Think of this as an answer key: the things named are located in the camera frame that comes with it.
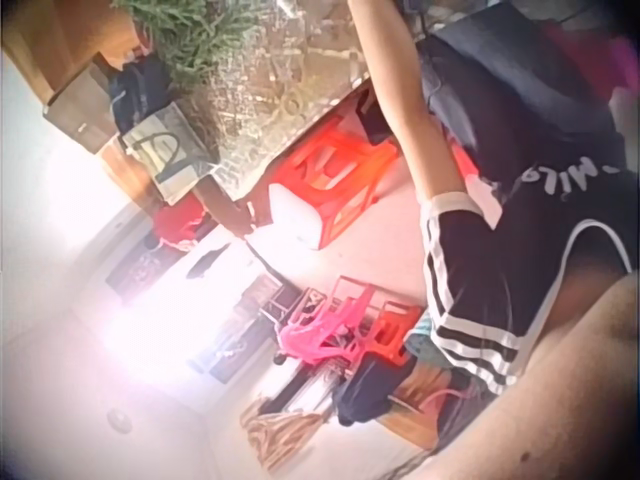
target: black bag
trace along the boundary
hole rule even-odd
[[[120,134],[171,103],[171,77],[155,54],[126,63],[109,80],[111,110]]]

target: leg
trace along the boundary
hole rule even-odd
[[[244,237],[253,232],[247,206],[236,206],[212,176],[206,175],[200,179],[193,193],[211,217],[234,235]]]

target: bright light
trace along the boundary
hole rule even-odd
[[[49,219],[70,248],[87,244],[131,199],[97,158],[64,135],[50,145],[47,163]]]
[[[113,320],[107,347],[141,380],[179,375],[188,359],[211,345],[260,272],[246,255],[243,245],[232,246],[198,280],[170,270]]]

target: pink plastic chair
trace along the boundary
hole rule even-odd
[[[349,282],[363,288],[358,298],[347,297],[340,306],[332,311],[332,300],[341,282]],[[365,338],[359,331],[360,323],[371,303],[375,287],[347,277],[339,277],[331,295],[320,311],[308,325],[302,325],[301,309],[296,311],[289,323],[280,330],[278,340],[281,350],[287,355],[316,365],[331,357],[343,357],[350,364],[358,361],[364,354]],[[345,347],[327,345],[331,337],[339,334],[340,327],[348,328],[354,340]]]

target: wooden cabinet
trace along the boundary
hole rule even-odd
[[[107,72],[91,62],[49,100],[44,118],[89,153],[98,153],[118,133],[111,114]]]
[[[2,49],[43,104],[97,53],[121,68],[138,43],[111,0],[25,0],[2,21]]]

